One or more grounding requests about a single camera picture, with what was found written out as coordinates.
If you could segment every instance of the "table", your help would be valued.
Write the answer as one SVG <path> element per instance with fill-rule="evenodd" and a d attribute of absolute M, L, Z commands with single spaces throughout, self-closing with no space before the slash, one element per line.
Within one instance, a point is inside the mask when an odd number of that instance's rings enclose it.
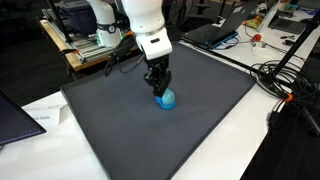
<path fill-rule="evenodd" d="M 60 36 L 53 30 L 53 28 L 48 24 L 46 20 L 40 20 L 39 24 L 43 31 L 48 34 L 48 36 L 52 39 L 54 44 L 58 47 L 59 51 L 64 49 L 69 49 L 69 47 L 66 45 L 66 43 L 60 38 Z M 86 69 L 88 67 L 91 67 L 93 65 L 99 64 L 101 62 L 108 60 L 108 55 L 102 56 L 100 58 L 97 58 L 93 61 L 88 61 L 85 63 L 81 63 L 79 59 L 72 53 L 66 54 L 65 59 L 68 63 L 68 65 L 71 66 L 72 70 L 75 72 L 78 72 L 80 70 Z"/>
<path fill-rule="evenodd" d="M 242 28 L 239 28 L 239 33 L 242 40 L 246 40 L 248 38 Z M 254 34 L 253 30 L 248 29 L 248 32 Z M 275 37 L 274 33 L 279 32 L 267 30 L 263 37 Z M 306 58 L 319 35 L 320 28 L 311 35 L 317 38 L 307 40 L 297 55 Z M 266 38 L 266 41 L 288 49 L 281 46 L 280 38 Z M 249 44 L 243 44 L 221 53 L 247 65 L 268 60 L 256 58 L 248 48 Z M 268 114 L 278 101 L 255 85 L 190 156 L 173 179 L 239 179 L 267 134 Z M 61 103 L 66 104 L 58 92 L 25 108 L 34 104 Z M 70 109 L 66 107 L 62 115 L 63 121 L 59 126 L 45 127 L 47 134 L 4 147 L 0 152 L 0 174 L 3 179 L 107 179 Z"/>

